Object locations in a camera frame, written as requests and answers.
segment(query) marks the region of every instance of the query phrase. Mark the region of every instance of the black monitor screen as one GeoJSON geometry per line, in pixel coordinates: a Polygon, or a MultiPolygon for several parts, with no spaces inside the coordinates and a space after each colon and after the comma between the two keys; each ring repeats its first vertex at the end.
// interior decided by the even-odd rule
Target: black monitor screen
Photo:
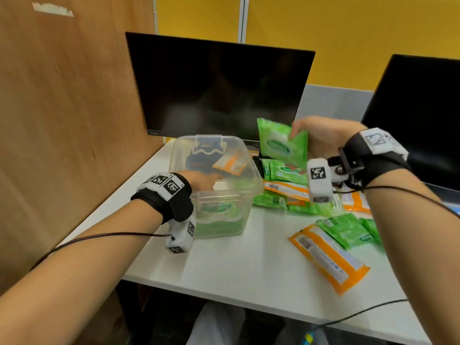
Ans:
{"type": "Polygon", "coordinates": [[[257,117],[291,124],[314,52],[127,33],[150,134],[259,140],[257,117]]]}
{"type": "Polygon", "coordinates": [[[391,133],[422,181],[460,190],[460,61],[394,55],[362,122],[391,133]]]}

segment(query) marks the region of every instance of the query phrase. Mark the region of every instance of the forearm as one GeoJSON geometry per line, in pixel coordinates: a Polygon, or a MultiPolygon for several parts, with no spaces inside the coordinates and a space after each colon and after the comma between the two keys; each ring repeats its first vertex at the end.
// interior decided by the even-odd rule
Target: forearm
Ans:
{"type": "MultiPolygon", "coordinates": [[[[154,233],[161,222],[161,214],[142,200],[134,200],[80,236],[115,231],[154,233]]],[[[51,255],[0,298],[0,343],[71,343],[148,239],[94,238],[51,255]]]]}
{"type": "MultiPolygon", "coordinates": [[[[407,170],[381,175],[368,186],[393,185],[440,202],[407,170]]],[[[440,206],[400,190],[365,195],[393,270],[425,331],[435,344],[460,342],[460,220],[440,206]]]]}

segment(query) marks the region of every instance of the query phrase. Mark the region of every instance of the clear plastic container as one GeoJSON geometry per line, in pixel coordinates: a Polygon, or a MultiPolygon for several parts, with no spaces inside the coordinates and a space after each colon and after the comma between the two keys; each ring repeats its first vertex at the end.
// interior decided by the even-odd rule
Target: clear plastic container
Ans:
{"type": "Polygon", "coordinates": [[[194,238],[238,235],[244,231],[254,196],[264,182],[243,140],[220,135],[180,137],[174,143],[170,172],[184,169],[220,173],[214,191],[193,192],[194,238]]]}

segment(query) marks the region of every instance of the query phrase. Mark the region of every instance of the hand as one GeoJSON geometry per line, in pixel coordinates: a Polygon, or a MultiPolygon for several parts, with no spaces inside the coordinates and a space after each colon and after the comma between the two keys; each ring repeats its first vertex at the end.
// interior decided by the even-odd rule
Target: hand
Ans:
{"type": "Polygon", "coordinates": [[[328,159],[339,154],[343,147],[356,133],[367,129],[356,121],[330,119],[321,116],[309,116],[292,123],[291,139],[300,131],[308,131],[308,158],[323,157],[328,159]]]}
{"type": "Polygon", "coordinates": [[[192,186],[192,191],[212,191],[214,190],[213,186],[216,184],[216,181],[223,178],[219,173],[207,175],[200,172],[185,170],[179,171],[178,173],[187,179],[190,186],[192,186]]]}

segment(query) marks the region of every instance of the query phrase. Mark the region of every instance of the yellow wall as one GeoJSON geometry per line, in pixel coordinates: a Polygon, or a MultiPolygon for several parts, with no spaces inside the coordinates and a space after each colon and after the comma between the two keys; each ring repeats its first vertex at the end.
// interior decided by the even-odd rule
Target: yellow wall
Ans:
{"type": "Polygon", "coordinates": [[[158,33],[236,42],[240,0],[156,0],[158,33]]]}
{"type": "Polygon", "coordinates": [[[250,0],[246,43],[316,51],[308,83],[373,90],[393,53],[460,58],[460,0],[250,0]]]}

